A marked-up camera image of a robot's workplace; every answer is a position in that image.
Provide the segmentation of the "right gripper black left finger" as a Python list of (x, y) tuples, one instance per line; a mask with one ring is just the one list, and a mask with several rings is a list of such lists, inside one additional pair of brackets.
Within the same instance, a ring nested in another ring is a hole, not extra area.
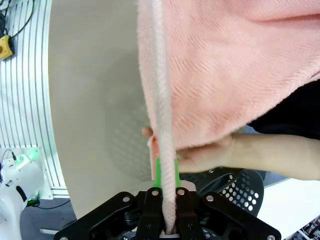
[(54, 235), (55, 240), (158, 240), (163, 229), (161, 165), (153, 186), (123, 191)]

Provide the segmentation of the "person's left hand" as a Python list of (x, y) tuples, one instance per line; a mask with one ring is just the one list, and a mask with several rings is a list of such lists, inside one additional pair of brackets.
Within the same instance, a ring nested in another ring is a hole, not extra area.
[(235, 135), (198, 147), (180, 149), (176, 152), (178, 168), (182, 173), (199, 173), (218, 167), (235, 168)]

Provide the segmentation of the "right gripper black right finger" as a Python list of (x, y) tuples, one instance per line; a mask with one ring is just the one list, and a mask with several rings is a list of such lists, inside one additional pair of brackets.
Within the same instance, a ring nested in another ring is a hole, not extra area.
[(281, 233), (258, 219), (264, 185), (254, 170), (219, 167), (199, 190), (176, 176), (176, 228), (182, 240), (280, 240)]

